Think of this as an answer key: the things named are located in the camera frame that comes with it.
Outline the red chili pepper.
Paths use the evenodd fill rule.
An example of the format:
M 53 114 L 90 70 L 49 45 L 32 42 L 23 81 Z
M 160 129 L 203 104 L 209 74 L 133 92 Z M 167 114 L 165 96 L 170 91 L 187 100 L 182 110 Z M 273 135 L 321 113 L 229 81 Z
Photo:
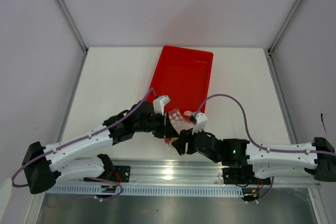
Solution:
M 176 142 L 178 139 L 178 137 L 166 138 L 165 143 L 168 147 L 172 147 L 173 143 Z

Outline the clear zip top bag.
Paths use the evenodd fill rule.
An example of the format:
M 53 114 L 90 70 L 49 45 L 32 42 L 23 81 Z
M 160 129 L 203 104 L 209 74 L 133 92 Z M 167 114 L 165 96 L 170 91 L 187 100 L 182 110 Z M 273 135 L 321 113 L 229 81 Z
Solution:
M 180 136 L 180 132 L 182 130 L 190 130 L 193 128 L 194 124 L 191 122 L 191 120 L 189 119 L 189 117 L 184 116 L 179 109 L 172 109 L 170 111 L 168 111 L 168 118 L 170 120 L 170 123 L 173 127 L 173 129 L 175 129 L 175 131 L 177 132 L 178 136 L 175 137 L 179 137 Z M 186 147 L 182 147 L 182 144 L 178 143 L 178 140 L 176 142 L 173 143 L 172 147 L 169 148 L 174 148 L 177 150 L 177 152 L 180 155 L 185 154 L 185 148 Z

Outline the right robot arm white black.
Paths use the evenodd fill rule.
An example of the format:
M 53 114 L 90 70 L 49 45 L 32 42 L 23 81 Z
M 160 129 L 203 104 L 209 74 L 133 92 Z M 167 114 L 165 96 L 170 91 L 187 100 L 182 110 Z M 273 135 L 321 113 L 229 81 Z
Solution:
M 335 181 L 335 149 L 323 137 L 296 145 L 255 145 L 252 141 L 220 140 L 208 132 L 182 130 L 172 146 L 180 155 L 199 153 L 224 167 L 231 183 L 251 184 L 257 179 L 306 176 L 320 182 Z

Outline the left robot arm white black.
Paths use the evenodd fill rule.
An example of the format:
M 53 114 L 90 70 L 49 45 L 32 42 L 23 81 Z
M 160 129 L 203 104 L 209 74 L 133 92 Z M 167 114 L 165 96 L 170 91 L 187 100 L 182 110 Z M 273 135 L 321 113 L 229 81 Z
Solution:
M 109 117 L 81 137 L 45 146 L 39 141 L 30 144 L 20 169 L 27 181 L 24 187 L 36 195 L 61 181 L 113 180 L 115 167 L 107 154 L 100 153 L 87 161 L 81 158 L 91 151 L 128 141 L 137 132 L 150 133 L 158 139 L 179 136 L 166 111 L 158 111 L 152 103 L 140 101 L 131 109 Z

